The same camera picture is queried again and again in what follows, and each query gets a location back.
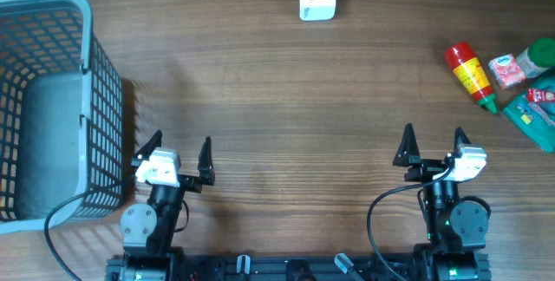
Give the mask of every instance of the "gray basket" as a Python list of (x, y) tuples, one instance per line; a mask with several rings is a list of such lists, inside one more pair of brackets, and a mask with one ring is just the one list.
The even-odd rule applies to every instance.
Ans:
[[(87, 0), (0, 0), (0, 234), (44, 227), (63, 200), (121, 180), (121, 79)], [(121, 187), (50, 221), (108, 215)]]

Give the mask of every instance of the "green bottle cap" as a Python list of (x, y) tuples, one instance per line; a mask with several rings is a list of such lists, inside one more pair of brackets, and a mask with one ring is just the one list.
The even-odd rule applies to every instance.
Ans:
[(541, 68), (555, 66), (555, 39), (539, 38), (528, 48), (528, 56)]
[(480, 106), (484, 106), (492, 114), (497, 114), (497, 106), (495, 105), (495, 94), (491, 94), (480, 101), (478, 101)]

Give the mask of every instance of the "wooden table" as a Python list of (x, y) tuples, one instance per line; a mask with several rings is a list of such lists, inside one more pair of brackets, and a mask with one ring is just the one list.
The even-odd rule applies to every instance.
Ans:
[[(458, 126), (486, 149), (485, 171), (460, 192), (492, 205), (494, 279), (553, 278), (553, 155), (478, 108), (443, 52), (467, 40), (482, 64), (518, 54), (555, 35), (554, 0), (338, 0), (322, 23), (301, 22), (298, 0), (89, 1), (125, 79), (127, 154), (160, 128), (196, 173), (213, 138), (216, 186), (186, 195), (191, 221), (173, 240), (186, 253), (372, 252), (366, 213), (404, 185), (391, 160), (413, 122), (423, 156), (442, 158)], [(522, 90), (490, 80), (503, 104)], [(148, 194), (140, 186), (134, 199)], [(122, 210), (52, 231), (83, 279), (101, 279), (105, 260), (122, 253)], [(374, 232), (385, 252), (425, 242), (415, 192), (378, 206)], [(0, 280), (68, 278), (41, 232), (0, 236), (0, 263)]]

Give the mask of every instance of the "bottle label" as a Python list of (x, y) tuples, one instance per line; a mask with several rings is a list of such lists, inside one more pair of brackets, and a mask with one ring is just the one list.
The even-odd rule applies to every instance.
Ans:
[(544, 73), (549, 68), (542, 68), (534, 64), (530, 57), (528, 57), (528, 48), (524, 50), (519, 56), (517, 56), (517, 64), (524, 71), (527, 78), (535, 78), (540, 74)]
[(484, 69), (480, 65), (478, 58), (473, 58), (462, 63), (453, 70), (453, 73), (457, 75), (470, 95), (489, 86), (486, 73), (484, 73)]

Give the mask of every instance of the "teal package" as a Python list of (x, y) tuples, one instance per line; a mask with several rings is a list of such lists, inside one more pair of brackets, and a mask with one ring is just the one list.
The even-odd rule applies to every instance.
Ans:
[[(555, 69), (546, 72), (532, 87), (555, 91)], [(546, 152), (555, 151), (555, 103), (532, 103), (526, 92), (517, 96), (503, 113)]]

